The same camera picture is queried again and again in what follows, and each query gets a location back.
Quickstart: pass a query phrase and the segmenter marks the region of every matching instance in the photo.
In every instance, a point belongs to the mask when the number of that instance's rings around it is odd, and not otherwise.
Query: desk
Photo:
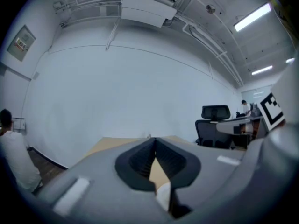
[[[192,144],[184,139],[181,139],[177,136],[166,136],[163,138],[168,138],[173,141],[181,142],[183,144],[187,145],[195,145]],[[106,149],[110,149],[113,147],[117,147],[123,144],[127,144],[130,142],[134,142],[137,140],[142,140],[140,138],[132,138],[132,139],[126,139],[126,138],[109,138],[109,137],[104,137],[100,139],[86,154],[84,157],[87,157],[88,155],[91,155],[96,152],[100,152]],[[159,162],[157,159],[154,160],[152,166],[151,166],[151,172],[149,176],[149,180],[152,181],[156,185],[156,190],[161,187],[163,184],[169,182],[169,179],[167,178],[165,172],[161,168]]]

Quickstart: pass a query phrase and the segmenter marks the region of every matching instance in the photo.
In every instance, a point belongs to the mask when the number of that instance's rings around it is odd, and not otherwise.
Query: ceiling light
[[[293,63],[293,61],[295,61],[295,58],[290,58],[286,60],[286,63]]]
[[[262,92],[258,92],[258,93],[254,93],[253,95],[258,95],[258,94],[262,94],[263,93],[263,91]]]
[[[252,75],[254,76],[254,75],[258,74],[258,73],[264,72],[264,71],[266,71],[266,70],[270,70],[270,69],[272,69],[272,67],[273,67],[273,66],[271,65],[271,66],[262,68],[262,69],[260,69],[260,70],[254,71],[254,72],[252,72]]]
[[[267,3],[267,4],[263,5],[263,6],[261,6],[256,11],[252,12],[251,14],[249,14],[248,16],[246,16],[241,21],[239,21],[237,24],[234,25],[234,27],[235,27],[235,29],[238,32],[241,29],[243,29],[244,27],[246,27],[247,25],[249,25],[252,22],[254,22],[256,19],[264,16],[265,14],[267,14],[270,11],[271,11],[270,4]]]

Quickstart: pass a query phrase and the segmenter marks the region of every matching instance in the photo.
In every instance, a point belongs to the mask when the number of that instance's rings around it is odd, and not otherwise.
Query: black office chair
[[[202,118],[195,122],[198,135],[198,145],[206,147],[229,149],[232,136],[227,133],[218,132],[216,124],[224,119],[230,118],[230,111],[227,105],[210,105],[202,107]]]

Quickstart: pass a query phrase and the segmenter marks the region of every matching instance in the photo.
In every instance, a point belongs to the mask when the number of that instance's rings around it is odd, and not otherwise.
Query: person
[[[245,116],[250,116],[251,111],[250,111],[250,104],[246,102],[246,100],[242,100],[242,105],[243,105],[243,112]]]
[[[34,166],[21,133],[12,132],[12,115],[4,109],[0,112],[0,145],[4,157],[15,176],[18,186],[33,192],[42,186],[39,170]]]

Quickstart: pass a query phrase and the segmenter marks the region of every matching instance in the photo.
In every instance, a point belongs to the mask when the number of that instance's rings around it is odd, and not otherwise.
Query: dark floor
[[[57,175],[64,172],[63,169],[50,163],[34,150],[29,151],[29,155],[34,165],[38,168],[40,172],[40,175],[42,177],[43,187],[47,185],[47,183],[49,183]]]

